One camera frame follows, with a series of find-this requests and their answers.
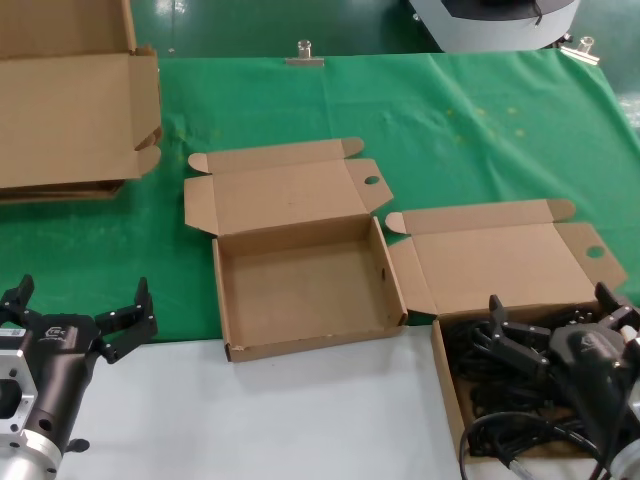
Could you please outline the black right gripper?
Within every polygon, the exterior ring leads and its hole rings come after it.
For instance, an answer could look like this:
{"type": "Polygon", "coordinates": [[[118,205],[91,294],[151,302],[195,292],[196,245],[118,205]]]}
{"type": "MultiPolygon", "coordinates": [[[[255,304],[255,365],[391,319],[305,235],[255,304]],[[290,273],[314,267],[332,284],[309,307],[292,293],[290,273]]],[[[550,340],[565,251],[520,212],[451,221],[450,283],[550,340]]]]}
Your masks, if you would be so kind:
{"type": "Polygon", "coordinates": [[[628,405],[635,369],[623,359],[624,340],[639,337],[639,308],[604,282],[594,295],[595,307],[577,308],[570,325],[552,336],[550,329],[510,321],[491,295],[489,351],[526,375],[544,375],[549,346],[550,372],[589,439],[600,452],[617,453],[639,438],[639,421],[628,405]]]}

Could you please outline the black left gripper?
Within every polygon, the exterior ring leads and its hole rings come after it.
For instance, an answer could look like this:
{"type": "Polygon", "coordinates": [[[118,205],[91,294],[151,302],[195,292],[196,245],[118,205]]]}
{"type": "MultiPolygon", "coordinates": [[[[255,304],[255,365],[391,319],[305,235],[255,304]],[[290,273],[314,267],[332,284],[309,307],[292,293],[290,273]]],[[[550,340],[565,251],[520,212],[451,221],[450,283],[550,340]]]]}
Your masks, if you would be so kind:
{"type": "Polygon", "coordinates": [[[37,397],[25,429],[62,453],[82,453],[90,442],[74,439],[72,431],[99,353],[114,364],[158,333],[153,298],[147,279],[141,277],[132,305],[94,321],[88,315],[27,313],[34,288],[32,276],[25,274],[4,292],[0,305],[2,326],[26,329],[25,356],[37,397]]]}

